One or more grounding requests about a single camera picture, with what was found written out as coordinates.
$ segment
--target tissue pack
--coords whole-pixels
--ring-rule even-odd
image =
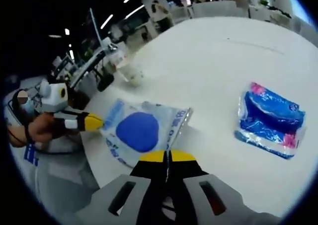
[[[191,115],[191,108],[117,99],[100,131],[112,155],[134,167],[142,153],[169,150]]]
[[[239,100],[235,137],[283,158],[292,158],[304,136],[300,106],[252,82]]]

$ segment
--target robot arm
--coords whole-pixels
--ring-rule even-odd
[[[166,182],[168,167],[170,175]],[[162,213],[166,196],[173,201],[174,221]],[[63,220],[65,224],[77,225],[277,225],[280,222],[271,214],[248,208],[239,192],[202,171],[192,155],[179,150],[144,154],[130,175],[120,175],[96,191],[89,205]]]
[[[45,79],[40,85],[42,111],[53,113],[56,126],[62,129],[94,131],[103,126],[103,120],[93,114],[73,109],[68,105],[65,83],[49,84]]]

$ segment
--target black strap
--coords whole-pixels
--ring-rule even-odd
[[[35,141],[31,138],[30,133],[29,133],[29,124],[26,124],[26,125],[24,126],[24,131],[25,131],[26,141],[27,141],[29,144],[34,145],[34,144],[35,144]]]

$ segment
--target poster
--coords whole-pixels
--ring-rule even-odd
[[[169,4],[167,0],[141,0],[154,22],[158,22],[169,15]]]

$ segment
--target desk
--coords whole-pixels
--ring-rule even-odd
[[[155,39],[158,36],[157,30],[155,29],[154,25],[152,24],[152,22],[150,20],[144,24],[137,26],[135,29],[138,30],[138,29],[142,28],[143,26],[146,27],[146,29],[147,29],[147,31],[150,34],[152,39]]]
[[[293,208],[318,161],[318,98],[311,95],[318,88],[314,45],[268,22],[200,18],[164,32],[139,50],[134,60],[143,68],[143,84],[129,88],[116,78],[93,97],[87,111],[104,117],[117,97],[191,106],[191,130],[175,147],[193,154],[204,171],[240,192],[251,209],[283,216]],[[307,112],[305,138],[291,160],[234,138],[239,95],[251,81],[299,103]],[[82,133],[82,141],[100,187],[130,173],[112,157],[98,132]]]
[[[70,82],[70,88],[75,88],[77,83],[84,77],[86,72],[90,72],[105,57],[103,49],[100,47],[94,52],[94,55],[76,72],[76,76]]]

